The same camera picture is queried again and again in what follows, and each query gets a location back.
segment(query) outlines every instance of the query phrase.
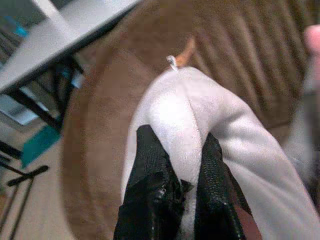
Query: floor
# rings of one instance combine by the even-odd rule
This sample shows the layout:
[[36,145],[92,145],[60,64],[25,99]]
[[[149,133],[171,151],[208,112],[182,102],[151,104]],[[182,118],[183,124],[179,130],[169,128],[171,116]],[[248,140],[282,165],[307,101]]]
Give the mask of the floor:
[[[43,153],[36,161],[27,168],[28,171],[34,170],[41,165],[49,166],[49,170],[38,175],[32,185],[28,201],[22,214],[15,238],[17,240],[74,240],[66,221],[61,189],[61,141],[53,145]],[[3,176],[6,182],[17,177],[16,173],[7,171]],[[7,218],[0,240],[10,239],[12,226],[18,215],[28,182],[24,182],[18,189],[17,196],[12,206],[10,215]]]

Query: brown fabric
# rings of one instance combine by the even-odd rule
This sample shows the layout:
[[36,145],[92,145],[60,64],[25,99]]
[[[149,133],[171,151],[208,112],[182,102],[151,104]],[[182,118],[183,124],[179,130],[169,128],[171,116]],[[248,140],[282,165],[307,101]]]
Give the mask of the brown fabric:
[[190,36],[192,66],[240,96],[267,129],[290,122],[307,61],[303,30],[312,23],[302,2],[147,0],[107,36],[65,119],[63,200],[77,238],[112,238],[134,110]]

